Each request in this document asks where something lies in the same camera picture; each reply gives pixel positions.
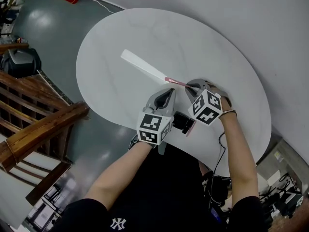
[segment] person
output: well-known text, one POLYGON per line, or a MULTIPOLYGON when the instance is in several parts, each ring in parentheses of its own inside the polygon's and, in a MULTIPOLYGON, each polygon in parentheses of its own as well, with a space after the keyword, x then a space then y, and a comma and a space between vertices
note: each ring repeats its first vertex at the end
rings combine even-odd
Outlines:
MULTIPOLYGON (((231 110, 221 97, 223 111, 231 110)), ((199 161, 167 145, 163 156, 136 143, 69 204, 52 232, 62 231, 267 231, 255 163, 236 113, 220 117, 228 146, 232 211, 227 228, 205 203, 199 161)))

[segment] black t-shirt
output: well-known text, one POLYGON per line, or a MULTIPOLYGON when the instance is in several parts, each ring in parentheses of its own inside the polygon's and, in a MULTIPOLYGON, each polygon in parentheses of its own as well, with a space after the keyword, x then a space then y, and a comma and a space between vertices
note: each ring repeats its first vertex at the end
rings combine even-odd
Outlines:
MULTIPOLYGON (((223 231, 208 211, 198 161, 168 145, 164 156, 152 150, 110 211, 98 201, 82 199, 67 206, 52 232, 64 231, 223 231)), ((232 209, 228 231, 266 232, 257 197, 232 209)))

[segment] gray floor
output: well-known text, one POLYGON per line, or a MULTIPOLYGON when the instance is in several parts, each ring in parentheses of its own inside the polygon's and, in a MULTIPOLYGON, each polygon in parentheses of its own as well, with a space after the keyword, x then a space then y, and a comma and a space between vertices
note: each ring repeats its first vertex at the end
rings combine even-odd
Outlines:
MULTIPOLYGON (((105 3, 111 11, 119 8, 105 3)), ((83 100, 76 82, 79 47, 89 30, 110 13, 91 0, 26 0, 13 33, 37 50, 42 70, 73 102, 83 100)), ((80 199, 97 176, 127 151, 134 131, 115 125, 93 111, 90 120, 75 126, 68 148, 74 162, 62 184, 67 203, 80 199)))

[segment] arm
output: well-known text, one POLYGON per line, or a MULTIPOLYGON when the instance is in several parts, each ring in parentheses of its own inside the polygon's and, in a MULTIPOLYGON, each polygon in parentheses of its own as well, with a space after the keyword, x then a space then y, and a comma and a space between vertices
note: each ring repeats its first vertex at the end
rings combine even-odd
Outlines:
POLYGON ((97 200, 109 210, 130 184, 150 150, 151 146, 147 143, 135 144, 99 176, 85 198, 97 200))
MULTIPOLYGON (((224 97, 221 98, 223 111, 231 109, 224 97)), ((246 138, 241 130, 235 113, 220 117, 223 124, 227 148, 228 167, 232 180, 232 205, 239 200, 258 197, 257 172, 246 138)))

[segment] table top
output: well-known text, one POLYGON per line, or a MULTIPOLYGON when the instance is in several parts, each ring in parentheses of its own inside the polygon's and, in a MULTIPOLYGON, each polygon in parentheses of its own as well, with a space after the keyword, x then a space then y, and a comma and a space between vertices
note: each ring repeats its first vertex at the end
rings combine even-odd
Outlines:
MULTIPOLYGON (((203 78, 226 91, 254 160, 261 158, 271 135, 267 97, 252 66, 231 42, 205 24, 164 10, 129 9, 99 21, 78 52, 78 87, 97 114, 136 129, 139 112, 159 90, 176 89, 176 111, 189 115, 191 103, 184 87, 162 84, 123 60, 125 49, 170 78, 185 83, 203 78)), ((196 123, 188 137, 173 128, 165 141, 214 169, 223 151, 218 144, 223 131, 220 120, 210 127, 196 123)), ((222 143, 226 145, 225 136, 222 143)), ((229 176, 227 152, 216 173, 229 176)))

